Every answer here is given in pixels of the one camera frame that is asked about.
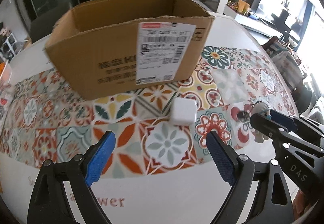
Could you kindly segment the right hand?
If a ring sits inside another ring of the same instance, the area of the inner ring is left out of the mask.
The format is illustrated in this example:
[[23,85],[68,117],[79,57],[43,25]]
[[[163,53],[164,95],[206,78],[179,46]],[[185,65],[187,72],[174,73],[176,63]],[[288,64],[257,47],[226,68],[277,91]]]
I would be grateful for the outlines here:
[[312,203],[310,198],[299,189],[293,200],[293,223],[315,223],[320,205],[320,201]]

